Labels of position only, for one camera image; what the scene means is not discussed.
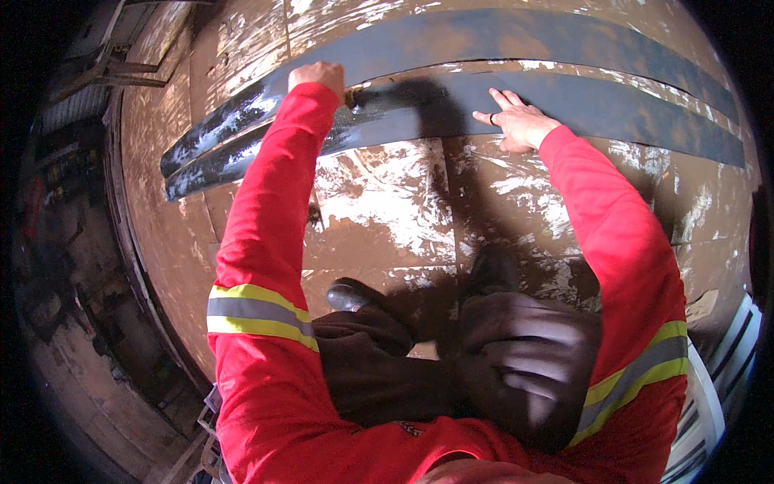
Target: tiled floor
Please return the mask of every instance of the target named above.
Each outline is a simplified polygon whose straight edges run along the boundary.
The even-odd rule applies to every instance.
[[[664,43],[722,84],[728,82],[700,28],[675,2],[475,3],[475,8],[488,7],[549,9],[616,22]],[[170,204],[163,196],[161,155],[234,93],[307,49],[376,22],[463,8],[470,6],[461,0],[237,0],[216,6],[169,2],[157,9],[129,59],[163,61],[154,77],[170,82],[164,89],[125,89],[122,162],[143,266],[171,325],[207,376],[213,377],[214,364],[204,338],[212,255],[239,182]],[[453,67],[478,68],[473,64]],[[706,105],[642,78],[533,60],[496,68],[545,69],[655,89],[665,100],[704,111],[718,124],[724,121]],[[688,301],[707,290],[720,291],[713,313],[691,323],[695,334],[704,335],[697,347],[706,352],[749,284],[748,221],[751,192],[759,183],[744,116],[739,125],[725,129],[741,136],[746,170],[650,146],[590,139],[662,222],[683,271]],[[598,284],[545,168],[534,153],[500,152],[498,141],[489,135],[421,139],[321,157],[310,201],[319,213],[307,230],[302,275],[313,316],[328,311],[324,290],[333,279],[355,277],[395,294],[396,310],[424,338],[439,338],[443,349],[459,282],[477,247],[493,241],[517,256],[524,292],[598,310]]]

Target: fist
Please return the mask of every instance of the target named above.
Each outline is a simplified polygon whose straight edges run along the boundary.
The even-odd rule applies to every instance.
[[[316,62],[291,70],[288,76],[288,92],[305,82],[316,82],[330,88],[336,93],[339,105],[344,104],[344,68],[340,64]]]
[[[490,89],[489,94],[502,109],[497,114],[473,112],[473,117],[485,124],[499,126],[505,134],[500,142],[501,151],[524,153],[540,148],[543,139],[561,123],[544,115],[535,106],[527,106],[511,91]]]

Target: yellow reflective stripe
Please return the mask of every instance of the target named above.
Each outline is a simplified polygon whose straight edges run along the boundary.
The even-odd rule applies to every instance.
[[[240,286],[234,286],[230,289],[220,286],[212,286],[210,291],[210,299],[218,297],[244,297],[245,299],[257,299],[264,300],[270,303],[277,304],[284,307],[288,311],[292,311],[296,318],[302,323],[309,323],[312,321],[309,313],[303,309],[293,306],[293,304],[285,299],[281,294],[268,290],[260,286],[254,286],[253,284],[242,284]]]
[[[684,336],[686,338],[688,337],[688,329],[685,321],[668,321],[664,323],[661,328],[659,328],[658,332],[656,332],[656,335],[653,336],[653,339],[650,340],[650,343],[648,343],[646,349],[659,344],[667,338],[673,338],[675,336]],[[611,392],[611,390],[613,390],[615,384],[618,383],[618,381],[621,379],[621,376],[624,374],[624,370],[626,370],[626,367],[621,368],[596,385],[589,387],[588,391],[586,392],[586,401],[584,401],[583,406],[588,407],[589,405],[594,405],[595,403],[602,401],[602,399],[604,399]]]
[[[307,348],[320,352],[317,340],[305,336],[301,330],[290,324],[268,319],[231,318],[229,316],[207,316],[207,331],[210,333],[246,333],[249,335],[279,336],[292,339]]]
[[[611,403],[610,406],[600,412],[599,416],[597,416],[593,424],[591,424],[583,431],[576,433],[568,447],[572,447],[585,438],[599,432],[604,426],[604,423],[608,421],[608,418],[613,414],[613,412],[634,400],[635,397],[637,397],[639,394],[639,391],[642,390],[645,385],[660,382],[665,379],[672,378],[673,376],[685,375],[687,372],[688,358],[673,359],[669,360],[668,362],[663,362],[653,366],[646,374],[635,380],[635,382],[628,388],[628,390],[626,390],[626,393],[624,393],[624,396],[620,400],[616,400],[614,403]]]

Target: black shoe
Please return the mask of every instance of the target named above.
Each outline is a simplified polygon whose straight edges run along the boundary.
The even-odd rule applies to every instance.
[[[389,314],[384,294],[349,277],[336,279],[325,293],[328,305],[336,311],[357,312],[361,307],[373,304]]]
[[[518,290],[519,270],[516,260],[498,244],[484,245],[473,262],[460,302],[471,296]]]

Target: dark pants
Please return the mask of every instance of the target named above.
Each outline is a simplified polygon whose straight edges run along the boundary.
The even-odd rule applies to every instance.
[[[371,427],[483,417],[551,452],[577,428],[601,337],[597,315],[520,293],[466,300],[463,355],[452,361],[406,358],[411,335],[377,307],[312,324],[330,397],[345,420]]]

